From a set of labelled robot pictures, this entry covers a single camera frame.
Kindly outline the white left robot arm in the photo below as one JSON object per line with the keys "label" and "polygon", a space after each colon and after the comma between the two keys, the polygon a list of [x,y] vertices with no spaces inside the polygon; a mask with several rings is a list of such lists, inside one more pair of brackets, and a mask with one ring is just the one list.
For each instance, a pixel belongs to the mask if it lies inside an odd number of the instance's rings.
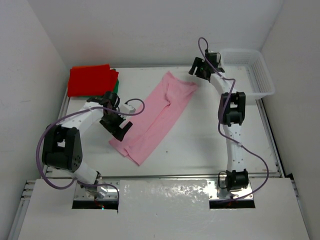
{"label": "white left robot arm", "polygon": [[136,109],[127,102],[120,105],[119,96],[107,91],[103,96],[86,100],[79,114],[66,117],[54,124],[44,137],[42,163],[68,173],[85,185],[96,185],[99,172],[83,161],[81,136],[99,122],[116,140],[122,141],[133,126],[126,121]]}

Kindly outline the pink t shirt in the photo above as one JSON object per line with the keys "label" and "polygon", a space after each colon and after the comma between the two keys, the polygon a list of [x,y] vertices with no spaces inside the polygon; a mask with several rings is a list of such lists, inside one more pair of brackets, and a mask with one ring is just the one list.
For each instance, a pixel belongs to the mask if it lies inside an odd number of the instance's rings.
{"label": "pink t shirt", "polygon": [[161,143],[192,99],[198,85],[167,72],[144,100],[145,109],[132,116],[132,127],[122,141],[109,144],[123,157],[141,165]]}

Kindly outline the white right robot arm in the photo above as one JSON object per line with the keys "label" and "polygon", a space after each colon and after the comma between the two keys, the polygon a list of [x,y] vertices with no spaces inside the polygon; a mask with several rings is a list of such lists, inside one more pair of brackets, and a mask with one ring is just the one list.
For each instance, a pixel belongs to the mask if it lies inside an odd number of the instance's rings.
{"label": "white right robot arm", "polygon": [[249,185],[248,171],[241,144],[242,124],[245,120],[246,94],[235,90],[235,80],[224,76],[220,67],[221,54],[206,49],[204,59],[196,57],[190,75],[207,80],[220,94],[218,107],[218,132],[226,138],[227,167],[224,182],[218,187],[228,192],[240,191]]}

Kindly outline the red t shirt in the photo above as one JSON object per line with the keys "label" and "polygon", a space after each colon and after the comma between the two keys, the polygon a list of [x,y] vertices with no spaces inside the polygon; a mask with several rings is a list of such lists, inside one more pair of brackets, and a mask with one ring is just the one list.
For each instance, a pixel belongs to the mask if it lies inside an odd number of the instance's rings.
{"label": "red t shirt", "polygon": [[109,64],[74,66],[69,70],[68,97],[112,92],[119,72]]}

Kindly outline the green t shirt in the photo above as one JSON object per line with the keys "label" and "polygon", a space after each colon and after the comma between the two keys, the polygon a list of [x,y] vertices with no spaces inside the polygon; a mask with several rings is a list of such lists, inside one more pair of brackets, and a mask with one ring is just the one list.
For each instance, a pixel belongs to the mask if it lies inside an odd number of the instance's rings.
{"label": "green t shirt", "polygon": [[[113,90],[112,90],[113,93],[116,93],[116,94],[118,93],[119,85],[120,85],[120,82],[117,79],[117,81],[113,87]],[[104,95],[103,93],[101,93],[101,94],[87,94],[87,95],[82,96],[82,98],[95,98],[95,97],[101,97],[103,95]]]}

